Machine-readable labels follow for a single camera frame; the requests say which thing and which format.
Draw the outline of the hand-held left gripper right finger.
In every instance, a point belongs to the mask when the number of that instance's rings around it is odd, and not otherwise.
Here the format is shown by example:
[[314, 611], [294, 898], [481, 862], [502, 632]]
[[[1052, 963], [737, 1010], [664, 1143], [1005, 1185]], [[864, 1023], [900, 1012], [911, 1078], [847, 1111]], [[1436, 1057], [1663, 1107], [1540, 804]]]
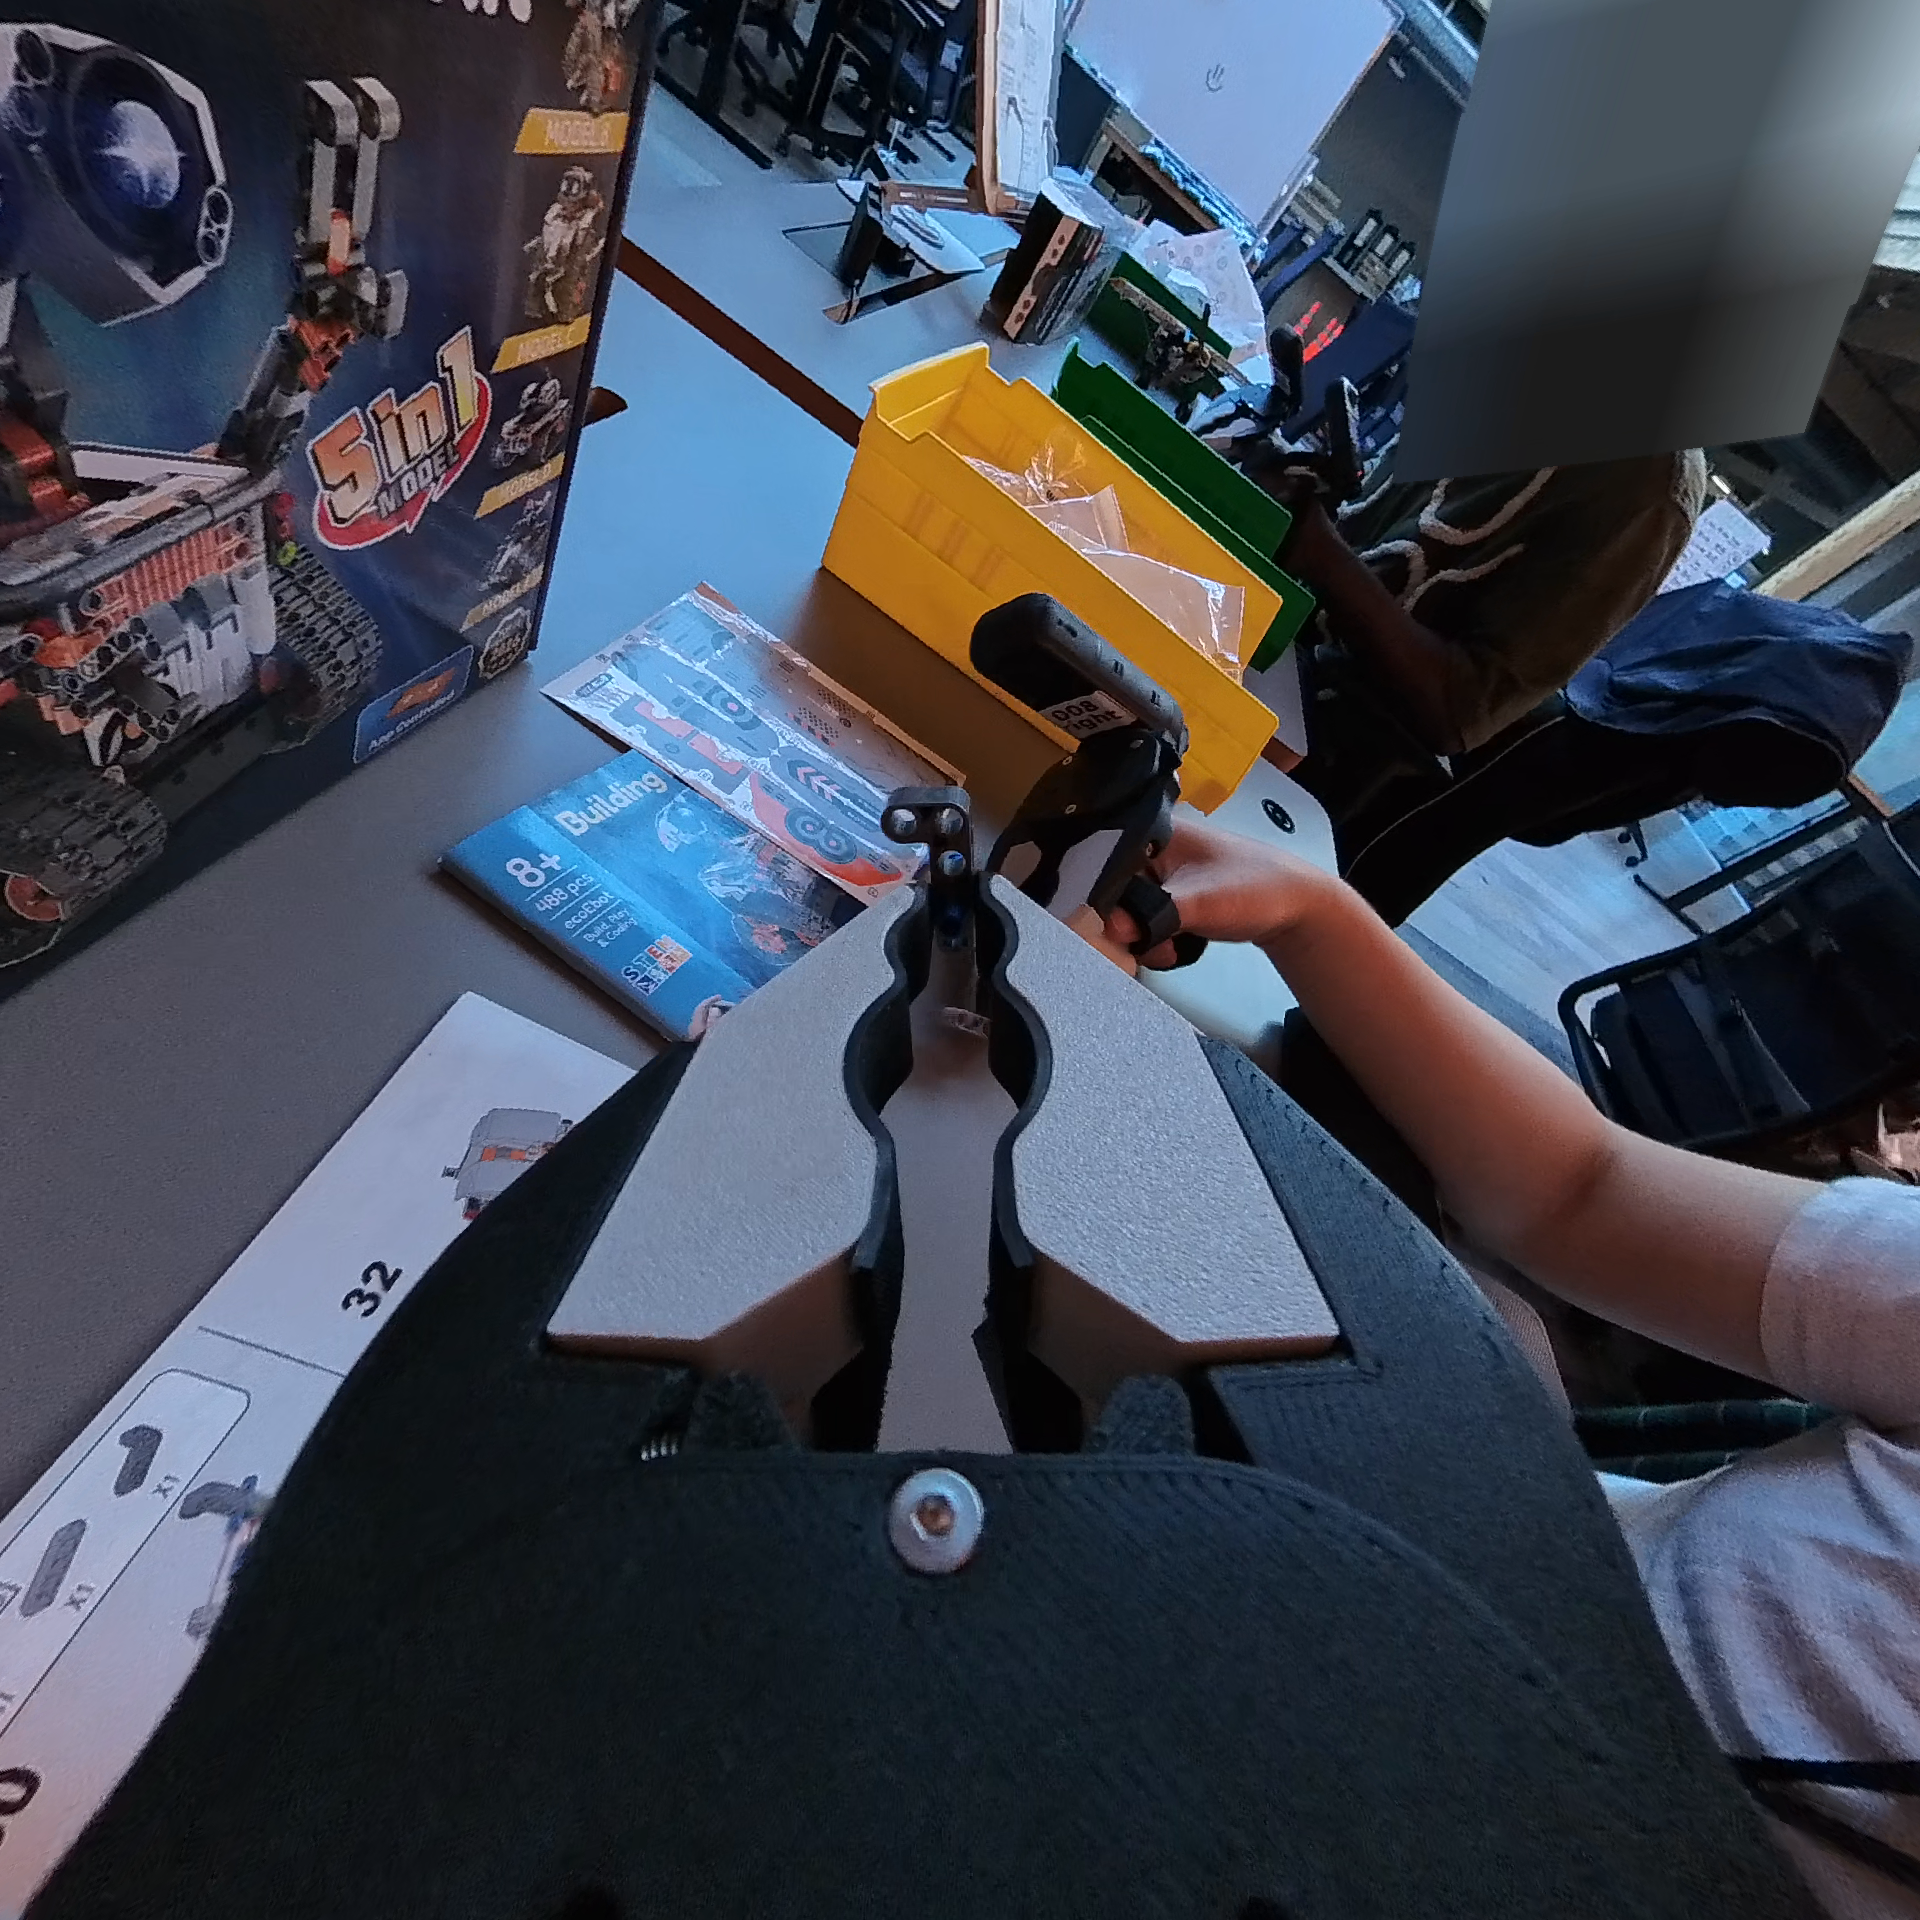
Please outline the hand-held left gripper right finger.
[[1340, 1327], [1196, 1030], [992, 879], [992, 1152], [975, 1332], [1014, 1450], [1076, 1450], [1114, 1385], [1328, 1360]]

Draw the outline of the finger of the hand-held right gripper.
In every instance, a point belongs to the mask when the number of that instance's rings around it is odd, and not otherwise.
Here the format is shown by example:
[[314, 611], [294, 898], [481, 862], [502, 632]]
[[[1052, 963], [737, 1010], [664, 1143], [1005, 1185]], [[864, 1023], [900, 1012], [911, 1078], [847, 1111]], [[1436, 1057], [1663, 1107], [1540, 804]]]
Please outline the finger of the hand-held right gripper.
[[1037, 865], [1030, 871], [1030, 902], [1053, 919], [1068, 921], [1080, 910], [1104, 919], [1134, 879], [1134, 832], [1120, 825], [1074, 820], [1030, 828]]

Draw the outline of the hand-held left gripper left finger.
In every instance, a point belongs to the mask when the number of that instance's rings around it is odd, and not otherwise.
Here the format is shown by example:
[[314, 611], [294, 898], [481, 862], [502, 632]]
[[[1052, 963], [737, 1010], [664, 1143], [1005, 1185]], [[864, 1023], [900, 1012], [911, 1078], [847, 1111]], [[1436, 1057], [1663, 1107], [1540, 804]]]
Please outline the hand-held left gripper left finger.
[[872, 1450], [902, 1297], [895, 1143], [920, 888], [728, 1012], [687, 1057], [545, 1340], [746, 1375], [814, 1446]]

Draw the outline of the grey holed beam with blue pin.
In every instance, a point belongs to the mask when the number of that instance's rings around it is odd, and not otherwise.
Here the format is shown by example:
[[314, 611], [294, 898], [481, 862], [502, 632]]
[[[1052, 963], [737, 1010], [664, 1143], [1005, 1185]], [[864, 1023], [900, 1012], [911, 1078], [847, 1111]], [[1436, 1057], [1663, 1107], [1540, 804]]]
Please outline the grey holed beam with blue pin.
[[958, 784], [898, 787], [879, 812], [879, 831], [898, 849], [925, 855], [913, 880], [913, 923], [938, 953], [970, 959], [975, 842], [968, 794]]

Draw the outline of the person's right forearm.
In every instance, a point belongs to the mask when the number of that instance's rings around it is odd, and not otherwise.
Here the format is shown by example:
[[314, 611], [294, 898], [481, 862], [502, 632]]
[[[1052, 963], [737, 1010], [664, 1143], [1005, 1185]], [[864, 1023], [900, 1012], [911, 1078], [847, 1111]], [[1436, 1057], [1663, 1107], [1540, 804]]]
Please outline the person's right forearm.
[[1601, 1118], [1328, 875], [1288, 886], [1262, 948], [1484, 1252], [1570, 1308], [1784, 1385], [1762, 1297], [1810, 1183]]

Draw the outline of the grey desk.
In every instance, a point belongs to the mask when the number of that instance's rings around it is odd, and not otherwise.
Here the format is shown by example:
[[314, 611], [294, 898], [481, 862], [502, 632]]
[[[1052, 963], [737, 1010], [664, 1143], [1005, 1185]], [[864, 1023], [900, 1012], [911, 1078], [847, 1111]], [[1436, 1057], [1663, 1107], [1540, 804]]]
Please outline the grey desk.
[[962, 771], [1053, 745], [818, 572], [852, 446], [621, 281], [528, 663], [18, 991], [1, 1015], [1, 1496], [20, 1499], [462, 993], [625, 1066], [653, 1039], [439, 873], [606, 761], [543, 684], [693, 585]]

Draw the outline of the person's right hand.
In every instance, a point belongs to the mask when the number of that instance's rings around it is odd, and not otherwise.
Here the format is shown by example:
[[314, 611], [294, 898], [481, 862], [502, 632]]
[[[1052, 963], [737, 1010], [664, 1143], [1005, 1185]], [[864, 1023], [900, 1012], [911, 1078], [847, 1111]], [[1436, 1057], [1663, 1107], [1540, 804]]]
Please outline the person's right hand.
[[1304, 953], [1365, 902], [1337, 875], [1242, 834], [1180, 824], [1104, 919], [1105, 935], [1152, 970], [1180, 937], [1258, 948], [1276, 966]]

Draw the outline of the clear plastic bag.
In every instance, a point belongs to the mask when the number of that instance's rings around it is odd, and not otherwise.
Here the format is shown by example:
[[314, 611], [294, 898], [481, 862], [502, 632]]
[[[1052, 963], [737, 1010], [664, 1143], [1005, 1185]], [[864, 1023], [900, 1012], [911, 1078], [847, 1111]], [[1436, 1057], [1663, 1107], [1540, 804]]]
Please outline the clear plastic bag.
[[1214, 562], [1176, 561], [1164, 543], [1141, 536], [1114, 484], [1095, 488], [1098, 474], [1088, 467], [1088, 449], [1047, 439], [1022, 465], [968, 454], [966, 467], [1241, 684], [1242, 588]]

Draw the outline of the yellow plastic bin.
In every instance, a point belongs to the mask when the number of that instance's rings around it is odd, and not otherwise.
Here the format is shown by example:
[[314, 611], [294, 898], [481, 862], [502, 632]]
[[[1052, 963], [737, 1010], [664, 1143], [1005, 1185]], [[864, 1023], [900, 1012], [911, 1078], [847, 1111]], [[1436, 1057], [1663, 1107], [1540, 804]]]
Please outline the yellow plastic bin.
[[1052, 595], [1180, 703], [1190, 735], [1184, 799], [1214, 812], [1247, 777], [1277, 716], [986, 476], [1042, 454], [1062, 455], [1089, 492], [1114, 490], [1146, 559], [1241, 588], [1241, 632], [1264, 638], [1281, 595], [1042, 390], [1001, 377], [985, 344], [870, 385], [822, 564], [970, 681], [973, 625], [1023, 592]]

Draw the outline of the green plastic bin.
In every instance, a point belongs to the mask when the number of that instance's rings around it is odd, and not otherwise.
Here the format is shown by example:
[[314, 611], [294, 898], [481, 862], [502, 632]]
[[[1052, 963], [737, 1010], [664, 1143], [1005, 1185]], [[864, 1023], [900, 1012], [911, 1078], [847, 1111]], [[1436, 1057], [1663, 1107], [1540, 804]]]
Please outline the green plastic bin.
[[1190, 274], [1120, 255], [1088, 311], [1088, 329], [1128, 369], [1134, 385], [1186, 404], [1241, 385], [1212, 300]]
[[1245, 663], [1266, 671], [1279, 662], [1313, 609], [1312, 595], [1277, 564], [1288, 513], [1114, 366], [1084, 356], [1076, 344], [1065, 353], [1052, 399], [1279, 598], [1279, 611]]

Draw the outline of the blue instruction booklet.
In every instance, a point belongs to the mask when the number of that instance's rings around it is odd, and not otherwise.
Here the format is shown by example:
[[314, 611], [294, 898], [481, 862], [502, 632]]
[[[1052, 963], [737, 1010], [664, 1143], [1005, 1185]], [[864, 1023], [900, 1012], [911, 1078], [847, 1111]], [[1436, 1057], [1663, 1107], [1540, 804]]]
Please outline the blue instruction booklet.
[[441, 858], [442, 871], [666, 1040], [818, 948], [913, 879], [870, 794], [745, 767], [625, 752], [517, 808]]

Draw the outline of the robot sticker sheet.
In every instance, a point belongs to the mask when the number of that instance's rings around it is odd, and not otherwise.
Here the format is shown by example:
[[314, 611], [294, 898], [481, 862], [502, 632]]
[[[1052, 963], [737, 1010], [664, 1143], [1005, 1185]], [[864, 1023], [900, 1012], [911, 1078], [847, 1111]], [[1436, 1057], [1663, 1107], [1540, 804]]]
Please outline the robot sticker sheet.
[[920, 849], [879, 831], [889, 796], [965, 782], [706, 585], [558, 675], [543, 696], [861, 903], [922, 871]]

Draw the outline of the black phone stand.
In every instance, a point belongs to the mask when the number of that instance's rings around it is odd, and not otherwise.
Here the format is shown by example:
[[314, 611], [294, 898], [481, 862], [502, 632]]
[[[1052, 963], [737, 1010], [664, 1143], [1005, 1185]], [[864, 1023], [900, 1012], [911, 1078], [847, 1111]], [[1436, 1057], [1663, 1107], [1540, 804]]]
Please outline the black phone stand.
[[842, 300], [856, 305], [869, 280], [878, 273], [898, 281], [913, 266], [911, 255], [889, 233], [878, 182], [861, 182], [852, 201], [845, 236], [831, 262], [831, 274]]

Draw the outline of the grey table with wooden edge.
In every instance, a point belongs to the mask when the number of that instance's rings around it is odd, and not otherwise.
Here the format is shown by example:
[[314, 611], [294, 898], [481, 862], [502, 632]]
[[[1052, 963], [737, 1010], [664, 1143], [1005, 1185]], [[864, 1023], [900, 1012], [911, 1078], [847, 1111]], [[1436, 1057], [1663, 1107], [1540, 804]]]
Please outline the grey table with wooden edge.
[[935, 283], [839, 321], [831, 276], [850, 206], [806, 169], [760, 169], [695, 111], [653, 87], [633, 158], [621, 270], [722, 353], [845, 443], [872, 382], [985, 346], [1001, 377], [1044, 392], [1069, 342], [1010, 344], [981, 310], [992, 273]]

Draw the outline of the wooden easel board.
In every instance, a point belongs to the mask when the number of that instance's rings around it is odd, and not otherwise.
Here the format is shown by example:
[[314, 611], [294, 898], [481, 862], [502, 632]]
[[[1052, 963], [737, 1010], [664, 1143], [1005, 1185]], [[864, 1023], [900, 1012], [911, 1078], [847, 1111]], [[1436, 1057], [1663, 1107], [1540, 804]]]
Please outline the wooden easel board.
[[985, 212], [1030, 210], [1058, 161], [1065, 3], [975, 4], [975, 183]]

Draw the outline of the black office chair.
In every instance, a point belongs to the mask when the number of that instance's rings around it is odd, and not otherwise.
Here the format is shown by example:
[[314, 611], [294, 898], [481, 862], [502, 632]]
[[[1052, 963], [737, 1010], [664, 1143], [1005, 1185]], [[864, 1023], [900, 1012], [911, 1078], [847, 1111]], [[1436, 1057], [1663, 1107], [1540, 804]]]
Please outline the black office chair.
[[1916, 855], [1904, 808], [1736, 921], [1565, 987], [1590, 1103], [1639, 1136], [1748, 1160], [1916, 1091]]

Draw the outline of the whiteboard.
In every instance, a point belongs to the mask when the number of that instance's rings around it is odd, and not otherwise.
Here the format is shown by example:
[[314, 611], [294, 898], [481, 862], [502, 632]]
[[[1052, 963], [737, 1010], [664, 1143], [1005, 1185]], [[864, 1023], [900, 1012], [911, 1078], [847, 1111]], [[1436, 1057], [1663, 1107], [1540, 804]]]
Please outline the whiteboard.
[[1386, 3], [1078, 3], [1065, 39], [1164, 150], [1264, 231], [1399, 26]]

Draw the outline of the open white instruction booklet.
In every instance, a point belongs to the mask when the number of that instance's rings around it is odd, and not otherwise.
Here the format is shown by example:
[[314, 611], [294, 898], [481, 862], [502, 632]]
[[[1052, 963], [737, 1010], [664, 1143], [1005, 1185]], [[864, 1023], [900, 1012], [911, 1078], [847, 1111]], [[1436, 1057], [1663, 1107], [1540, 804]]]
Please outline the open white instruction booklet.
[[458, 996], [7, 1513], [4, 1915], [153, 1737], [280, 1479], [394, 1306], [630, 1074]]

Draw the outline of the dark green plaid cloth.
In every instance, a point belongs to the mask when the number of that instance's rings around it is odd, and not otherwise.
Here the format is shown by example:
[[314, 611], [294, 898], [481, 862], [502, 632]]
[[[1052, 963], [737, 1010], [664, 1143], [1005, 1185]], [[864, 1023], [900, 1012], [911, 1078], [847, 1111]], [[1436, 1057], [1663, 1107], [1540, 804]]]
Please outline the dark green plaid cloth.
[[1600, 1473], [1679, 1481], [1810, 1434], [1834, 1415], [1798, 1399], [1577, 1409], [1574, 1435]]

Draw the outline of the navy jacket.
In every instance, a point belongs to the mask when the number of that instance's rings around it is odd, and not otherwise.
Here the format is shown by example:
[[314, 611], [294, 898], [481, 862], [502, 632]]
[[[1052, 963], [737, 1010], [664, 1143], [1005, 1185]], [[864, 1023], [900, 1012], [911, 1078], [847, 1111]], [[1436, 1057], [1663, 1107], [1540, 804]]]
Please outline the navy jacket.
[[1700, 583], [1648, 602], [1565, 698], [1589, 726], [1676, 743], [1690, 799], [1789, 808], [1853, 774], [1912, 671], [1905, 632]]

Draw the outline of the robot kit box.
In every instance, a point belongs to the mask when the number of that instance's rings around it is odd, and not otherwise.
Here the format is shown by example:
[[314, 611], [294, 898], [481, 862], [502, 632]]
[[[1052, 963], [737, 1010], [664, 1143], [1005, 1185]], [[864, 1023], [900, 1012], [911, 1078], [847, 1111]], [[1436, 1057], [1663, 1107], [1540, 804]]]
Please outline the robot kit box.
[[1, 984], [534, 649], [662, 4], [1, 4]]

